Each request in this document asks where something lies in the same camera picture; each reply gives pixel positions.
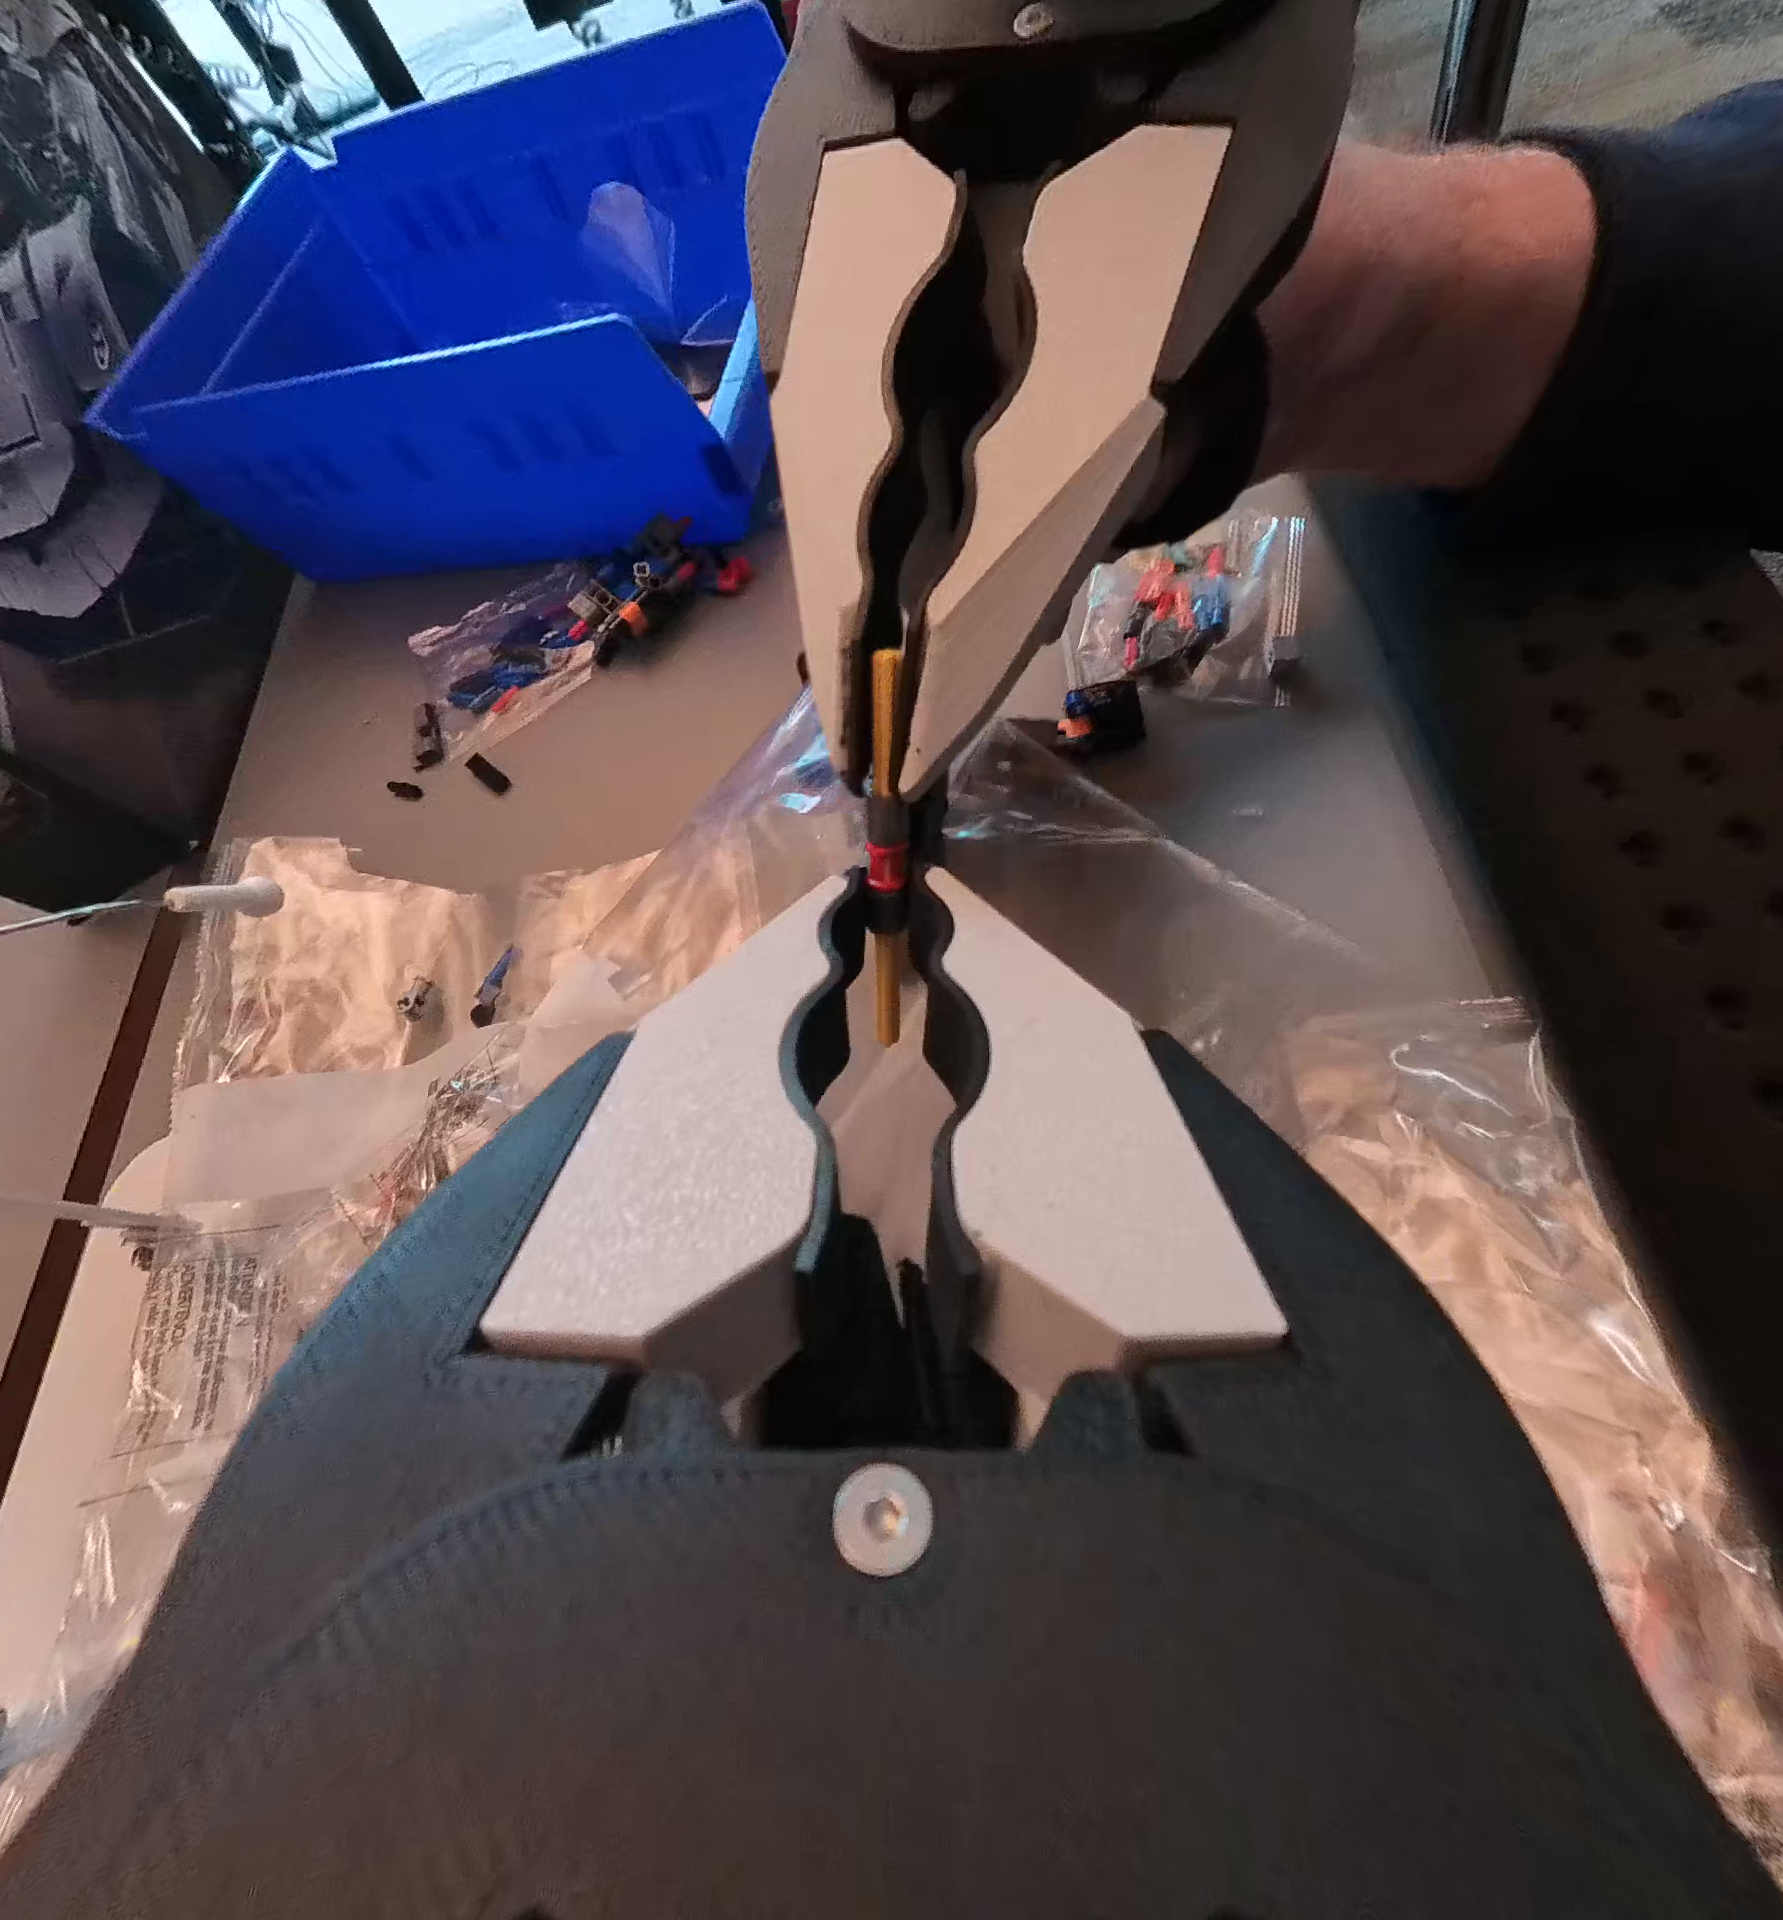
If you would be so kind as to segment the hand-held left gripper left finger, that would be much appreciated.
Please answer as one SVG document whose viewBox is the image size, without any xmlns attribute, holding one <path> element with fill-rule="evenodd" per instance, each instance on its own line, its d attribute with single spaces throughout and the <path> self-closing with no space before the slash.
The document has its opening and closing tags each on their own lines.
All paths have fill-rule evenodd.
<svg viewBox="0 0 1783 1920">
<path fill-rule="evenodd" d="M 836 1195 L 843 911 L 830 876 L 639 1020 L 480 1318 L 492 1353 L 686 1372 L 718 1404 L 794 1356 Z"/>
</svg>

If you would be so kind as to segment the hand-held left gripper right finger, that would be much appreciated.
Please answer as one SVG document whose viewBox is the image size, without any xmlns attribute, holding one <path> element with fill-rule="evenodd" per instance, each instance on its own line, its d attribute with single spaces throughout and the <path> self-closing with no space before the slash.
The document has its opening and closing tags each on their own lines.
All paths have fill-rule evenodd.
<svg viewBox="0 0 1783 1920">
<path fill-rule="evenodd" d="M 957 876 L 929 871 L 945 989 L 985 1063 L 954 1119 L 974 1353 L 1047 1409 L 1073 1375 L 1262 1353 L 1287 1318 L 1132 1016 Z"/>
</svg>

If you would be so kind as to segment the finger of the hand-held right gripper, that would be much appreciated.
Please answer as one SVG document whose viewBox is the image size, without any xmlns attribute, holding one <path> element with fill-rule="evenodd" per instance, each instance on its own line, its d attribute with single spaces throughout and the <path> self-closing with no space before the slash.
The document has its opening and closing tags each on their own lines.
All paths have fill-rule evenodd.
<svg viewBox="0 0 1783 1920">
<path fill-rule="evenodd" d="M 1142 125 L 1051 179 L 1022 243 L 1030 345 L 969 444 L 968 524 L 926 596 L 899 789 L 917 801 L 1017 685 L 1130 487 L 1150 476 L 1159 356 L 1234 135 Z"/>
<path fill-rule="evenodd" d="M 823 160 L 775 379 L 775 451 L 810 688 L 848 783 L 868 781 L 873 757 L 870 656 L 902 639 L 897 356 L 958 226 L 958 184 L 902 139 Z"/>
</svg>

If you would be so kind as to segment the clear plastic bag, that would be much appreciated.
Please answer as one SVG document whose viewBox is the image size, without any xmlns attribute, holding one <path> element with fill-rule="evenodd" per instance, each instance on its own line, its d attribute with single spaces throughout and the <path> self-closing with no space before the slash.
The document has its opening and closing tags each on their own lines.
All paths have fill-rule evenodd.
<svg viewBox="0 0 1783 1920">
<path fill-rule="evenodd" d="M 1398 989 L 1015 724 L 951 864 L 1234 1087 L 1397 1249 L 1526 1428 L 1672 1732 L 1783 1889 L 1783 1586 L 1514 996 Z"/>
</svg>

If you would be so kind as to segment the yellow lego axle assembly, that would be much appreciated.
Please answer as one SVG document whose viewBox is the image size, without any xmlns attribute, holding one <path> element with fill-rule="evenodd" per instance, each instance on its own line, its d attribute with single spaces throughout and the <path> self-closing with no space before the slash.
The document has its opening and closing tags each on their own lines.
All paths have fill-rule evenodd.
<svg viewBox="0 0 1783 1920">
<path fill-rule="evenodd" d="M 870 753 L 864 781 L 864 918 L 870 932 L 873 1031 L 881 1048 L 902 1028 L 906 948 L 911 911 L 911 805 L 899 791 L 899 715 L 906 652 L 882 647 L 870 656 Z"/>
</svg>

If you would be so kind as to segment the person's right forearm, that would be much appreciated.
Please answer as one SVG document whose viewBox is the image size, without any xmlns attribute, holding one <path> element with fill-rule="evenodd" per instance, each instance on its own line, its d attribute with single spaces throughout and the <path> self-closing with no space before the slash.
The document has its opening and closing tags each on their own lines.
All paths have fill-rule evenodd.
<svg viewBox="0 0 1783 1920">
<path fill-rule="evenodd" d="M 1783 552 L 1783 80 L 1656 129 L 1537 129 L 1594 194 L 1576 331 L 1471 496 L 1469 544 L 1528 546 L 1565 508 L 1600 546 Z"/>
</svg>

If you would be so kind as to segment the small black orange lego assembly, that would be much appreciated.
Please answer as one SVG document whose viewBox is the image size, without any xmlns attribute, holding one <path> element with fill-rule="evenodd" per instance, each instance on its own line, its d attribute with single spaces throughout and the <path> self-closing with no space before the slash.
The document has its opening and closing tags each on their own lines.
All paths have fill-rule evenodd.
<svg viewBox="0 0 1783 1920">
<path fill-rule="evenodd" d="M 582 572 L 567 600 L 565 637 L 607 666 L 623 647 L 656 637 L 702 595 L 735 596 L 754 580 L 744 552 L 696 542 L 690 516 L 659 515 L 625 548 Z"/>
</svg>

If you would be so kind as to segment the small bag of lego parts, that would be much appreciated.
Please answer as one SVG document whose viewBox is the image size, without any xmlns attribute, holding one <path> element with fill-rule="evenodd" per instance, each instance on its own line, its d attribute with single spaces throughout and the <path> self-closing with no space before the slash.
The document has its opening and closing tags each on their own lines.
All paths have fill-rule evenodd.
<svg viewBox="0 0 1783 1920">
<path fill-rule="evenodd" d="M 1127 685 L 1205 707 L 1287 701 L 1303 671 L 1307 516 L 1236 510 L 1123 552 L 1077 587 L 1059 637 L 1073 696 Z"/>
</svg>

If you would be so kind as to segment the large white-label lego parts bag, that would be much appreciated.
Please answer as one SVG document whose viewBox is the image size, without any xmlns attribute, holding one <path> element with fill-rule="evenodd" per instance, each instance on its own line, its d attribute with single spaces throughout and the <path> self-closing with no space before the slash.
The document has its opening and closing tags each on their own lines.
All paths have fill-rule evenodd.
<svg viewBox="0 0 1783 1920">
<path fill-rule="evenodd" d="M 131 1657 L 274 1370 L 388 1229 L 532 1090 L 526 1028 L 403 1068 L 200 1084 L 95 1229 L 0 1505 L 0 1799 L 36 1790 Z"/>
</svg>

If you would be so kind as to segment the black lego set box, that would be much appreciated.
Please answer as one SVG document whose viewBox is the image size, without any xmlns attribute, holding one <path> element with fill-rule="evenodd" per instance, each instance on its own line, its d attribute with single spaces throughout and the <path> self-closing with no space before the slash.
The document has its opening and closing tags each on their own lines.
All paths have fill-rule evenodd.
<svg viewBox="0 0 1783 1920">
<path fill-rule="evenodd" d="M 290 572 L 90 411 L 234 203 L 128 54 L 152 4 L 0 4 L 0 897 L 128 895 L 214 828 Z"/>
</svg>

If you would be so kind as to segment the person's right hand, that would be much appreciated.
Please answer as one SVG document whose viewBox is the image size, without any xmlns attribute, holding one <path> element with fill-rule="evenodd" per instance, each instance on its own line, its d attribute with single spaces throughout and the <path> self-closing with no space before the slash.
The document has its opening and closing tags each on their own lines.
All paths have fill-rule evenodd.
<svg viewBox="0 0 1783 1920">
<path fill-rule="evenodd" d="M 1307 246 L 1260 306 L 1252 478 L 1489 481 L 1569 346 L 1595 241 L 1594 192 L 1551 147 L 1341 143 Z"/>
</svg>

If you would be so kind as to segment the black sign stand pole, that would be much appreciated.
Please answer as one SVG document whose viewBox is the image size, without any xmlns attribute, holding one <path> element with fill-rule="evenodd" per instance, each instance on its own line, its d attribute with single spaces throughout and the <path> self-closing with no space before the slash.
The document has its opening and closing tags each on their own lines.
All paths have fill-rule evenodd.
<svg viewBox="0 0 1783 1920">
<path fill-rule="evenodd" d="M 1490 143 L 1504 129 L 1528 3 L 1455 3 L 1431 110 L 1431 145 Z"/>
</svg>

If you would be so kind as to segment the blue plastic bin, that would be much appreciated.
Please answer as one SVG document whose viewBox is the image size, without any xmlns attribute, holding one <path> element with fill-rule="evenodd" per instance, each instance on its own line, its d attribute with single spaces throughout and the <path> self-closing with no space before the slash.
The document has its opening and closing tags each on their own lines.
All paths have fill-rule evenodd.
<svg viewBox="0 0 1783 1920">
<path fill-rule="evenodd" d="M 773 422 L 744 177 L 759 4 L 273 160 L 88 424 L 318 582 L 737 542 Z"/>
</svg>

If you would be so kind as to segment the clear bag of pale parts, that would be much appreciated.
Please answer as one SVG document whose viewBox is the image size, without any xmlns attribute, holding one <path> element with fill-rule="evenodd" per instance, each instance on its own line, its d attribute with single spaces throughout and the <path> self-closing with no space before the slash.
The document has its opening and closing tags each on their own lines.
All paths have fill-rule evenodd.
<svg viewBox="0 0 1783 1920">
<path fill-rule="evenodd" d="M 260 837 L 227 847 L 225 876 L 283 892 L 265 918 L 205 920 L 176 1051 L 179 1094 L 335 1071 L 385 1071 L 479 1041 L 473 991 L 498 952 L 521 948 L 492 1027 L 528 1022 L 651 856 L 586 871 L 498 880 L 487 892 L 381 876 L 326 837 Z M 434 982 L 407 1023 L 398 994 Z"/>
</svg>

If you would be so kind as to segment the small bag of blue parts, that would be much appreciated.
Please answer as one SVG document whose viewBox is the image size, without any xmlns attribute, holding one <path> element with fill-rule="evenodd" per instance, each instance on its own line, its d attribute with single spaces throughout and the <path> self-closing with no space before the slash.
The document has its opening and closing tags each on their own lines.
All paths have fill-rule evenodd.
<svg viewBox="0 0 1783 1920">
<path fill-rule="evenodd" d="M 453 757 L 519 732 L 594 675 L 594 641 L 565 587 L 486 601 L 414 632 L 407 650 Z"/>
</svg>

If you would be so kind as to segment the black perforated board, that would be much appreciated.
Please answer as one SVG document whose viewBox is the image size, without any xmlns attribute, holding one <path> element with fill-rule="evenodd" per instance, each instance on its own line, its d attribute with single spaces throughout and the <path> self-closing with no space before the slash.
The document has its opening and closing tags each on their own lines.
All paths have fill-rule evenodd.
<svg viewBox="0 0 1783 1920">
<path fill-rule="evenodd" d="M 1728 537 L 1314 502 L 1783 1589 L 1783 596 Z"/>
</svg>

